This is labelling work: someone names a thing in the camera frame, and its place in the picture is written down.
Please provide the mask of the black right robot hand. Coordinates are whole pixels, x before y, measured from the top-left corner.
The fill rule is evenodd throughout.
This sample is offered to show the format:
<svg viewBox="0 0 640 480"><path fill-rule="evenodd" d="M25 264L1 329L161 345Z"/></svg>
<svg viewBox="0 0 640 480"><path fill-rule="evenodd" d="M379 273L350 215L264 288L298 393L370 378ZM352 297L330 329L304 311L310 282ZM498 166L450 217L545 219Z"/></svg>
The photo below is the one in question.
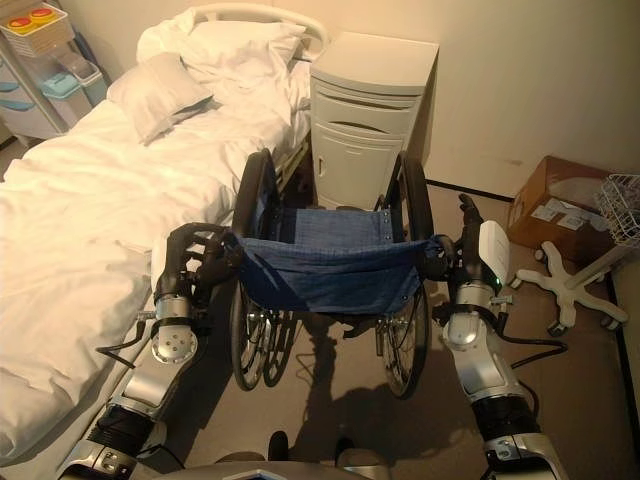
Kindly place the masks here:
<svg viewBox="0 0 640 480"><path fill-rule="evenodd" d="M467 194L460 194L463 228L452 240L438 234L426 249L426 278L446 282L456 292L466 284L479 283L498 295L507 281L510 243L494 220L484 220Z"/></svg>

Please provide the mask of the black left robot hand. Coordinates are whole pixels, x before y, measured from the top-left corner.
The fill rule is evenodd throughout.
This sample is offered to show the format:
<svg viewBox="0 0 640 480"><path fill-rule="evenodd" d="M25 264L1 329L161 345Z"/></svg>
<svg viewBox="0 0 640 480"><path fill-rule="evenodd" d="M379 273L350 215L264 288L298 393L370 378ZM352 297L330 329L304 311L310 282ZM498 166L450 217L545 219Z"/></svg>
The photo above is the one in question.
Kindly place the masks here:
<svg viewBox="0 0 640 480"><path fill-rule="evenodd" d="M191 306L203 307L213 289L232 278L243 260L232 230L211 223L184 224L169 234L165 246L154 303L166 296L184 297Z"/></svg>

